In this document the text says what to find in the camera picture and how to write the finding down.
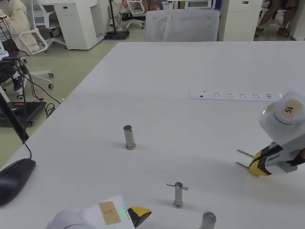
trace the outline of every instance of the printed number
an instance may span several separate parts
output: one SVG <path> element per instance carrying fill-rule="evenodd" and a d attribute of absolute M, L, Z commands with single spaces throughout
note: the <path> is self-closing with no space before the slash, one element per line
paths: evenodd
<path fill-rule="evenodd" d="M 105 215 L 106 215 L 106 214 L 110 214 L 110 213 L 113 213 L 111 209 L 108 210 L 108 211 L 104 211 L 104 214 L 105 214 Z"/>
<path fill-rule="evenodd" d="M 291 114 L 293 109 L 294 109 L 293 107 L 287 106 L 285 112 Z"/>

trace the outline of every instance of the label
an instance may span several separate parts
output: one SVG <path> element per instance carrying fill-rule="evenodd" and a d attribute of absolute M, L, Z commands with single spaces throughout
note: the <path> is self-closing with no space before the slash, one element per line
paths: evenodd
<path fill-rule="evenodd" d="M 293 118 L 301 107 L 302 104 L 298 100 L 290 99 L 287 101 L 286 106 L 282 109 L 281 114 L 286 118 Z"/>
<path fill-rule="evenodd" d="M 121 222 L 120 216 L 117 210 L 115 209 L 115 206 L 112 201 L 99 203 L 99 206 L 105 221 L 105 225 L 111 225 Z"/>

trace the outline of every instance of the green light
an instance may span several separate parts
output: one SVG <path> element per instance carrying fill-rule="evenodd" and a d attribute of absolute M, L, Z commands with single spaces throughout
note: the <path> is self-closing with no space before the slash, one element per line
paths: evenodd
<path fill-rule="evenodd" d="M 125 212 L 124 208 L 121 208 L 121 213 L 122 213 L 122 215 L 126 216 L 126 212 Z"/>

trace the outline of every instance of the pin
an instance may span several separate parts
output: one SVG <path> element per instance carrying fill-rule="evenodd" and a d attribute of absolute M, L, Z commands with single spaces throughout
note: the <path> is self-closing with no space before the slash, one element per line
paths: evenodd
<path fill-rule="evenodd" d="M 243 151 L 243 150 L 238 149 L 237 151 L 238 151 L 239 153 L 241 153 L 241 154 L 244 154 L 244 155 L 246 155 L 246 156 L 249 156 L 249 157 L 254 158 L 254 156 L 253 156 L 252 154 L 249 154 L 249 153 L 247 153 L 247 152 L 245 152 L 245 151 Z"/>
<path fill-rule="evenodd" d="M 124 126 L 124 133 L 126 139 L 126 149 L 133 150 L 135 148 L 135 143 L 133 139 L 132 126 L 131 125 Z"/>
<path fill-rule="evenodd" d="M 254 158 L 254 156 L 253 156 L 252 154 L 249 154 L 249 153 L 247 153 L 247 152 L 245 152 L 245 151 L 243 151 L 243 150 L 238 149 L 237 152 L 238 152 L 238 153 L 241 153 L 241 154 L 243 154 L 243 155 L 246 155 L 246 156 L 248 156 L 248 157 Z M 245 168 L 245 169 L 249 169 L 248 166 L 245 166 L 244 164 L 242 164 L 242 163 L 240 163 L 240 162 L 238 162 L 238 161 L 235 162 L 235 163 L 236 163 L 237 165 L 239 165 L 239 166 Z"/>
<path fill-rule="evenodd" d="M 205 212 L 202 216 L 202 222 L 199 229 L 214 229 L 216 223 L 216 215 L 208 211 Z"/>
<path fill-rule="evenodd" d="M 175 188 L 175 200 L 173 202 L 173 205 L 176 208 L 182 208 L 182 206 L 183 206 L 182 191 L 183 190 L 188 190 L 189 188 L 188 187 L 183 187 L 183 184 L 181 182 L 176 182 L 174 185 L 172 185 L 172 184 L 166 184 L 166 185 Z"/>

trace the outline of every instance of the metal peg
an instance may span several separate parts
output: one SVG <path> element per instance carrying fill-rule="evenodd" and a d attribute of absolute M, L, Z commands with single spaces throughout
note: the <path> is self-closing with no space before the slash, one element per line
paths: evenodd
<path fill-rule="evenodd" d="M 199 229 L 214 229 L 216 223 L 216 215 L 208 211 L 205 212 L 202 216 L 202 222 Z"/>
<path fill-rule="evenodd" d="M 126 149 L 133 150 L 135 148 L 135 142 L 133 140 L 132 126 L 124 126 L 124 133 L 126 139 Z"/>
<path fill-rule="evenodd" d="M 172 184 L 166 184 L 168 186 L 175 188 L 175 200 L 173 201 L 173 205 L 176 208 L 182 208 L 183 201 L 182 201 L 182 191 L 188 190 L 188 187 L 183 187 L 183 184 L 181 182 L 176 182 L 174 185 Z"/>

